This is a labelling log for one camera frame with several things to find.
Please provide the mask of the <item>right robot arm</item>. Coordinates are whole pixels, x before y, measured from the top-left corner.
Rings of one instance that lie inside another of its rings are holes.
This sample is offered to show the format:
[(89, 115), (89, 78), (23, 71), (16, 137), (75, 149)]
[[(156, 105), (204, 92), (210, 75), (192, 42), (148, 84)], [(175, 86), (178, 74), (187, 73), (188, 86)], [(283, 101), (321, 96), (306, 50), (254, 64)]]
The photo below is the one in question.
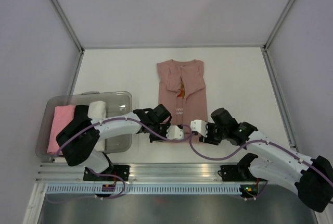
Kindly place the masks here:
[(224, 108), (215, 110), (211, 118), (212, 122), (192, 121), (191, 129), (200, 135), (200, 142), (218, 145), (227, 140), (245, 149), (246, 155), (237, 164), (242, 179), (255, 177), (277, 184), (319, 213), (332, 203), (332, 165), (328, 159), (284, 148), (250, 123), (238, 123)]

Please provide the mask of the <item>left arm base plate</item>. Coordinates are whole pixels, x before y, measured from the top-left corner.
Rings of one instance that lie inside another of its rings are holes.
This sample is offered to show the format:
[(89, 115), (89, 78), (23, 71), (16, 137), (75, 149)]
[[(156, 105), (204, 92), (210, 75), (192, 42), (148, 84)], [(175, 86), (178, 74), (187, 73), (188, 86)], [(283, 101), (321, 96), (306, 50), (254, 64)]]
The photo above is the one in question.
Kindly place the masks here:
[[(125, 182), (128, 181), (129, 174), (130, 174), (130, 166), (129, 165), (113, 165), (113, 167), (106, 169), (102, 172), (103, 175), (114, 175), (122, 178)], [(84, 181), (119, 181), (119, 179), (110, 176), (99, 176), (93, 174), (88, 168), (85, 168)]]

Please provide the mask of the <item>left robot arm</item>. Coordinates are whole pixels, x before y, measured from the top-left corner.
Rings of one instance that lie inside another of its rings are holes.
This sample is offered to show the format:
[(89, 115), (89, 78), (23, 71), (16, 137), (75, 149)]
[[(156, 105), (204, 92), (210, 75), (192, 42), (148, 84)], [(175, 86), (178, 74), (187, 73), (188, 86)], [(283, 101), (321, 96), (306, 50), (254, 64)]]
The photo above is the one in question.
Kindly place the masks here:
[(104, 152), (95, 150), (97, 142), (140, 133), (149, 133), (151, 141), (161, 140), (166, 137), (171, 119), (170, 112), (162, 104), (154, 109), (136, 109), (109, 118), (79, 114), (56, 136), (59, 146), (56, 154), (62, 155), (70, 167), (82, 165), (102, 180), (109, 180), (113, 176), (113, 164)]

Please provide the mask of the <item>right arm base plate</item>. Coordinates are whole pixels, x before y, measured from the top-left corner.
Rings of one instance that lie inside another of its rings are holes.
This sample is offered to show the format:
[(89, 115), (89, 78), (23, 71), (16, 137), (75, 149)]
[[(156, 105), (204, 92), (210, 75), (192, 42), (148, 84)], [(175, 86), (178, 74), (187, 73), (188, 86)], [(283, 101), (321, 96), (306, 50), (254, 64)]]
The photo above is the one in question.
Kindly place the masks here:
[(238, 165), (221, 165), (217, 173), (224, 182), (257, 182), (258, 180), (248, 168)]

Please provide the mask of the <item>dusty pink t-shirt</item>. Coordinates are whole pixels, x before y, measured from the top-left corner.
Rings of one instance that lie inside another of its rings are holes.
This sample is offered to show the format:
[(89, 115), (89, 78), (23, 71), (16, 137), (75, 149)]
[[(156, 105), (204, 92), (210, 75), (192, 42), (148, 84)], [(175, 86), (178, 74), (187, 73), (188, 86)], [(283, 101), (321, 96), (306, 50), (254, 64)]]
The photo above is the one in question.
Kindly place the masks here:
[(208, 120), (204, 62), (167, 60), (157, 64), (159, 104), (171, 114), (172, 125)]

